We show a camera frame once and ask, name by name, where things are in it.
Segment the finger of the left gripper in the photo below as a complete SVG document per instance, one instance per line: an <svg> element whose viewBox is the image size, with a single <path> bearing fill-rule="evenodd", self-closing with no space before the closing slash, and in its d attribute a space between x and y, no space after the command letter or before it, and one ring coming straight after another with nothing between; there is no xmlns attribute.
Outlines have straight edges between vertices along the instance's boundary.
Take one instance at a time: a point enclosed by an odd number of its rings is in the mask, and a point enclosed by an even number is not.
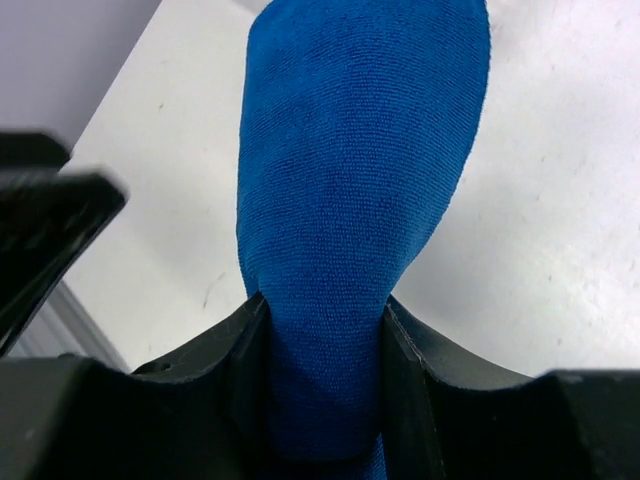
<svg viewBox="0 0 640 480"><path fill-rule="evenodd" d="M46 132L1 133L2 354L127 203L127 193L101 171L64 172L71 156Z"/></svg>

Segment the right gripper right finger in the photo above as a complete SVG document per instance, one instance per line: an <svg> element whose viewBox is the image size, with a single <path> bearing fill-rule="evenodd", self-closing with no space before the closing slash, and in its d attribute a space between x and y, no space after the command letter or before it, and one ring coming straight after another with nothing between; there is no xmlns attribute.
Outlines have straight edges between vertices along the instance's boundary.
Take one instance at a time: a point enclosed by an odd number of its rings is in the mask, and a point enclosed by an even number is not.
<svg viewBox="0 0 640 480"><path fill-rule="evenodd" d="M542 479L549 390L425 325L395 298L382 327L384 454L391 479Z"/></svg>

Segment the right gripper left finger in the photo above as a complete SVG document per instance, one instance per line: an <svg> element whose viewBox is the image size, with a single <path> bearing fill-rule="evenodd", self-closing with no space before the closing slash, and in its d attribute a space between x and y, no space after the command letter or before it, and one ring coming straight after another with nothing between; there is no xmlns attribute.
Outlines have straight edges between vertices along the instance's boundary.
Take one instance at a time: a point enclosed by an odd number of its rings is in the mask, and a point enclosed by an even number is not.
<svg viewBox="0 0 640 480"><path fill-rule="evenodd" d="M153 389L152 468L163 479L253 479L264 446L268 321L256 294L214 327L138 367Z"/></svg>

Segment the blue towel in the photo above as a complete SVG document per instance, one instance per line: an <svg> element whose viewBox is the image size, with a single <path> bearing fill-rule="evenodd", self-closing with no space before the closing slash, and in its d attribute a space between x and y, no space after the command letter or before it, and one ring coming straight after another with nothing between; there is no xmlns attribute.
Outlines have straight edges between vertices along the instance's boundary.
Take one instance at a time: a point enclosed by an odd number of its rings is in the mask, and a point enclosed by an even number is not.
<svg viewBox="0 0 640 480"><path fill-rule="evenodd" d="M487 89L482 1L273 1L247 45L246 291L271 313L269 479L382 479L381 319L450 204Z"/></svg>

